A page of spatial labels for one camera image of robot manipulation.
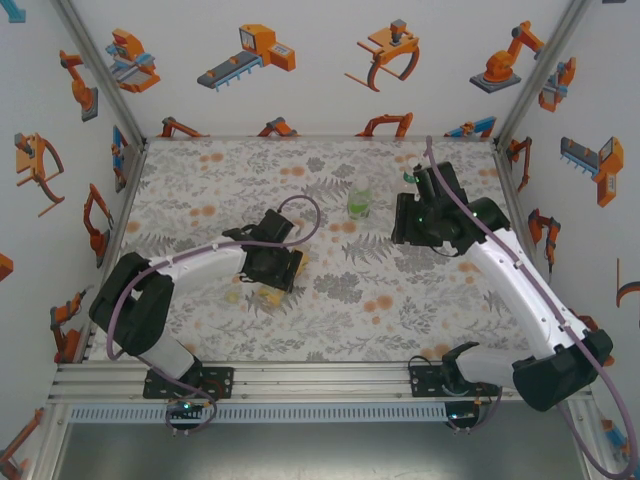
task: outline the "gray floor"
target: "gray floor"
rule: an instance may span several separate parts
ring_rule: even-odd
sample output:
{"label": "gray floor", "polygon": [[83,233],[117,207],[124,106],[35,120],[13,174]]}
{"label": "gray floor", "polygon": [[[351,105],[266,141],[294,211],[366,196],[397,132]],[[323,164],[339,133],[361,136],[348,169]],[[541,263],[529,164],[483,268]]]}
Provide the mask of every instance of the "gray floor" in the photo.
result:
{"label": "gray floor", "polygon": [[74,425],[63,480],[582,479],[559,414],[504,404],[454,437],[441,424],[216,425],[172,438],[162,426]]}

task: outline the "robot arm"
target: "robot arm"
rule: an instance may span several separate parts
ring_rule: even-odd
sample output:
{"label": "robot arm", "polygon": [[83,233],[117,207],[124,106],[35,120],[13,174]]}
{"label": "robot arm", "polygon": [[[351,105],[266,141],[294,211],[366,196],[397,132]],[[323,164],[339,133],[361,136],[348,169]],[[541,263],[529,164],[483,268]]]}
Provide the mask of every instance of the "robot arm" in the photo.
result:
{"label": "robot arm", "polygon": [[[113,340],[124,352],[159,368],[171,378],[192,386],[200,382],[200,361],[164,326],[171,301],[212,278],[241,275],[246,282],[260,282],[291,292],[302,252],[286,248],[251,245],[251,242],[282,243],[293,224],[268,210],[258,225],[227,230],[209,245],[177,255],[145,259],[137,253],[124,255],[96,296],[89,316],[105,332],[118,299],[141,272],[163,264],[136,284],[117,312]],[[237,245],[218,245],[228,242]]]}
{"label": "robot arm", "polygon": [[582,322],[562,304],[524,255],[507,218],[492,200],[481,198],[469,203],[451,164],[440,164],[439,170],[473,215],[519,254],[519,261],[514,263],[494,239],[485,236],[443,192],[432,169],[420,165],[414,170],[420,199],[411,194],[398,196],[393,241],[430,247],[448,241],[459,254],[468,253],[517,318],[531,349],[527,354],[489,349],[476,342],[460,345],[442,359],[445,385],[452,392],[460,391],[465,381],[516,388],[531,407],[546,411],[593,382],[597,374],[556,321],[542,294],[525,276],[523,267],[533,273],[544,293],[564,314],[565,328],[576,332],[601,365],[613,348],[611,339],[602,330],[586,331]]}

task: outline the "floral tablecloth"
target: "floral tablecloth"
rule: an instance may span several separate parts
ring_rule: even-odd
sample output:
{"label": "floral tablecloth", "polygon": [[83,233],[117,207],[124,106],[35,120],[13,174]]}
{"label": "floral tablecloth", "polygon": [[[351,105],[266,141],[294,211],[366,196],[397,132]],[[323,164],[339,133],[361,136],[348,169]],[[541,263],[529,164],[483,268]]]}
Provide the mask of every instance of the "floral tablecloth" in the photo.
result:
{"label": "floral tablecloth", "polygon": [[[424,142],[239,140],[150,144],[121,246],[143,256],[180,252],[223,230],[257,223],[268,208],[305,193],[322,208],[308,242],[311,261],[279,307],[255,295],[259,285],[215,279],[174,299],[167,326],[208,361],[395,361],[439,358],[475,340],[526,348],[495,288],[464,257],[394,245],[395,186],[407,156]],[[489,143],[439,141],[470,199],[492,198],[506,213]],[[373,189],[370,216],[352,222],[347,194],[358,176]],[[303,201],[285,207],[300,238],[315,221]],[[98,331],[90,360],[106,358]]]}

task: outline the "white wall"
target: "white wall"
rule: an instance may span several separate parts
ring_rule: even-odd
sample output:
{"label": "white wall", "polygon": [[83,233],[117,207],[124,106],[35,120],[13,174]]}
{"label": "white wall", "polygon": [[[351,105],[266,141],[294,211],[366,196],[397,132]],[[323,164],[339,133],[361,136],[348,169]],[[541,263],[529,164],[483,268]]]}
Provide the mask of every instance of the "white wall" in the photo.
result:
{"label": "white wall", "polygon": [[[511,29],[530,20],[543,41],[568,1],[538,0],[326,0],[242,2],[190,0],[74,0],[96,45],[111,32],[135,35],[156,57],[160,83],[142,93],[123,91],[143,133],[157,135],[164,117],[174,116],[203,133],[256,135],[267,121],[283,116],[300,134],[354,135],[384,113],[414,113],[409,134],[441,135],[465,121],[495,115],[499,128],[524,81],[491,95],[469,83],[488,58],[506,49]],[[401,82],[379,72],[380,93],[344,76],[366,78],[371,54],[356,45],[401,18],[420,38],[421,57]],[[297,68],[275,66],[243,74],[219,92],[196,79],[241,50],[238,28],[262,23],[279,42],[296,51]],[[105,62],[111,57],[103,50]],[[392,62],[401,71],[408,56]],[[515,72],[526,78],[535,61],[523,49]],[[395,125],[380,127],[395,131]]]}
{"label": "white wall", "polygon": [[[55,372],[56,351],[49,330],[49,309],[63,305],[87,284],[99,285],[101,271],[89,247],[82,207],[89,182],[102,193],[114,217],[125,192],[114,189],[111,159],[115,117],[101,96],[99,115],[80,120],[80,106],[71,93],[71,77],[60,66],[58,51],[77,53],[50,2],[20,0],[27,11],[24,24],[9,24],[0,11],[0,253],[14,262],[14,272],[0,282],[0,448],[4,447],[44,404]],[[89,70],[79,67],[88,86],[96,85]],[[38,132],[61,157],[65,172],[50,187],[65,200],[38,218],[48,199],[34,182],[16,174],[14,134]],[[55,169],[45,155],[48,173]],[[94,225],[106,219],[95,208]],[[86,318],[94,289],[85,298]]]}
{"label": "white wall", "polygon": [[[594,317],[612,337],[616,363],[608,372],[639,426],[640,295],[627,295],[619,309],[615,301],[617,257],[622,262],[622,283],[640,280],[640,57],[633,36],[640,3],[593,3],[560,58],[577,59],[568,97],[555,113],[535,104],[518,129],[516,139],[528,135],[533,140],[531,180],[520,201],[525,213],[537,207],[562,224],[551,286],[569,307]],[[596,184],[590,176],[560,158],[563,136],[596,152],[611,136],[620,140],[625,164],[617,177],[617,196],[606,207],[597,205]],[[519,182],[521,165],[516,164],[513,172]],[[542,248],[540,244],[538,262],[546,272]],[[617,419],[606,388],[599,383],[596,392],[598,404]]]}

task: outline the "yellow object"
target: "yellow object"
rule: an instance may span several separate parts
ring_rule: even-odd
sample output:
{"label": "yellow object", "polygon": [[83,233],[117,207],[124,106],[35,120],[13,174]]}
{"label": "yellow object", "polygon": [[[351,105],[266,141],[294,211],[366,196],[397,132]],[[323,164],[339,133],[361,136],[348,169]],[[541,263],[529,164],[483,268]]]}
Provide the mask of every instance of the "yellow object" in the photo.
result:
{"label": "yellow object", "polygon": [[[300,266],[298,267],[298,271],[296,272],[296,278],[300,275],[304,269],[307,267],[309,263],[309,255],[306,252],[302,252],[302,260],[300,260]],[[274,307],[279,307],[282,303],[282,298],[285,295],[285,292],[282,290],[278,290],[277,288],[263,286],[260,290],[258,290],[258,295],[267,299],[267,301],[273,305]]]}

